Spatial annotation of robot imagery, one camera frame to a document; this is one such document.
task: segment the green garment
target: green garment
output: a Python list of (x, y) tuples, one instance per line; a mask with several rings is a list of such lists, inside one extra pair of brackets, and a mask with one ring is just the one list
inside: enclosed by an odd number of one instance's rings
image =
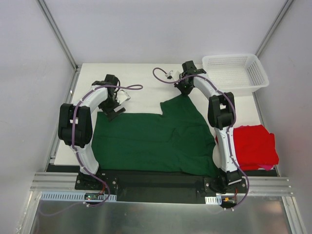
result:
[(189, 97), (160, 104), (163, 114), (97, 113), (92, 149), (102, 169), (185, 172), (216, 177), (215, 139)]

